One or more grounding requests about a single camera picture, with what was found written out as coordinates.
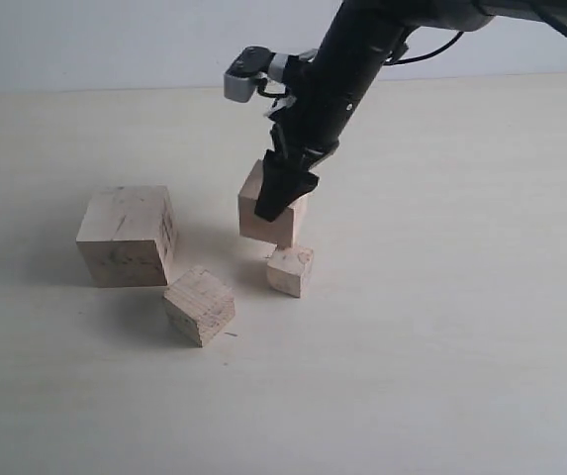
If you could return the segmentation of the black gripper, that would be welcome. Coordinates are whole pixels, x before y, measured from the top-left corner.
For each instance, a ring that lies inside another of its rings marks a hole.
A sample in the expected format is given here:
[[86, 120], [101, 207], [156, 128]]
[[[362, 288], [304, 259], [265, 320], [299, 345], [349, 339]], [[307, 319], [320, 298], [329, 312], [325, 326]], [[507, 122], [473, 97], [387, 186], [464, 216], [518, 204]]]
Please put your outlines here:
[[274, 222], [313, 192], [309, 171], [332, 155], [384, 62], [412, 28], [379, 9], [340, 9], [314, 59], [290, 79], [292, 105], [274, 114], [273, 149], [262, 160], [254, 214]]

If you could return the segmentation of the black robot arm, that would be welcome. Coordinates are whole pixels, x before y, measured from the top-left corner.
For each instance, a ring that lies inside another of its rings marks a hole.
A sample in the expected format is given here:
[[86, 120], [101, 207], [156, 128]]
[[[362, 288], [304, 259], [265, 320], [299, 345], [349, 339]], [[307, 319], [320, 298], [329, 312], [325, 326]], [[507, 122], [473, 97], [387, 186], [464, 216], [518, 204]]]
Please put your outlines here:
[[290, 56], [278, 65], [264, 47], [248, 51], [246, 70], [285, 86], [270, 116], [273, 147], [263, 158], [256, 216], [272, 222], [317, 187], [312, 168], [337, 149], [373, 80], [398, 64], [412, 32], [464, 34], [495, 17], [542, 22], [567, 39], [567, 1], [344, 1], [312, 59]]

